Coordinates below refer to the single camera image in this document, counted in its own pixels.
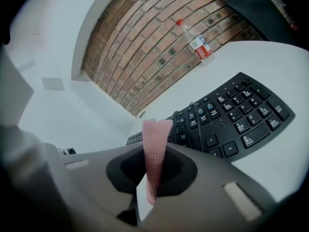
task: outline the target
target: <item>black chair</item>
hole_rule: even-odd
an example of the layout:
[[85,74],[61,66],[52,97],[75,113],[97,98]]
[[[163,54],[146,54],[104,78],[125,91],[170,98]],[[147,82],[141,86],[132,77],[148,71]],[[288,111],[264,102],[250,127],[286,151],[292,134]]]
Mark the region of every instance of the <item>black chair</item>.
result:
[[293,31],[271,0],[225,0],[266,41],[297,45]]

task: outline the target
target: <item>white wall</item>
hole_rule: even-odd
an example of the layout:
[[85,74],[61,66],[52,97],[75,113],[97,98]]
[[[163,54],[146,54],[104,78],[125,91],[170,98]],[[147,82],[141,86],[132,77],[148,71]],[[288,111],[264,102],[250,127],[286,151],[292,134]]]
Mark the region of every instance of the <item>white wall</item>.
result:
[[[19,127],[43,142],[78,153],[126,142],[135,118],[86,75],[79,76],[90,32],[109,1],[29,0],[11,25],[5,52],[34,90]],[[44,89],[42,77],[61,78],[64,91]]]

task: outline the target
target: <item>gray plastic device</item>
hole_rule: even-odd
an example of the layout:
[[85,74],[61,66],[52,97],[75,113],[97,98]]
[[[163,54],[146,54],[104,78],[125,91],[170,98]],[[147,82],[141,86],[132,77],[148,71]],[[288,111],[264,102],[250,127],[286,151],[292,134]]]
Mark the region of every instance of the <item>gray plastic device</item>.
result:
[[[120,164],[120,170],[114,172],[123,176],[117,180],[132,185],[126,181],[134,177],[126,172],[123,162],[129,159],[133,161],[128,165],[130,169],[136,166],[135,170],[140,170],[142,143],[61,156],[55,146],[42,144],[17,127],[0,130],[1,160],[14,187],[34,203],[65,217],[74,231],[250,231],[258,228],[276,207],[263,187],[230,163],[168,144],[171,162],[178,161],[181,168],[170,174],[174,169],[169,168],[171,162],[163,167],[162,175],[168,177],[162,185],[174,182],[177,189],[186,171],[192,173],[193,169],[195,174],[190,175],[193,178],[180,193],[161,193],[149,216],[131,226],[117,217],[132,206],[134,194],[117,190],[107,169],[113,162],[113,167]],[[231,183],[238,190],[225,188]]]

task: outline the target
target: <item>bottle label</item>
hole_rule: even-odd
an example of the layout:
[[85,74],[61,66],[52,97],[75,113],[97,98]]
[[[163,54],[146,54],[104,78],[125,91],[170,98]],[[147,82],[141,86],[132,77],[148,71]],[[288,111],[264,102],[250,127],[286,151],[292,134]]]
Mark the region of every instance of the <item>bottle label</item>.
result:
[[203,36],[199,35],[190,42],[190,46],[195,50],[200,59],[205,59],[211,55],[211,48],[205,42]]

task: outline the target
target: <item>red bottle cap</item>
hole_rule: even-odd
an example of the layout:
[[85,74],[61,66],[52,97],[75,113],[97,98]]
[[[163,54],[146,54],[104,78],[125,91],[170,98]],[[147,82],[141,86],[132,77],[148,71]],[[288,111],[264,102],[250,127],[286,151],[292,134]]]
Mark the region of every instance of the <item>red bottle cap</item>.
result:
[[177,26],[180,26],[182,23],[183,23],[183,20],[182,20],[182,19],[179,19],[178,21],[176,21],[176,25],[177,25]]

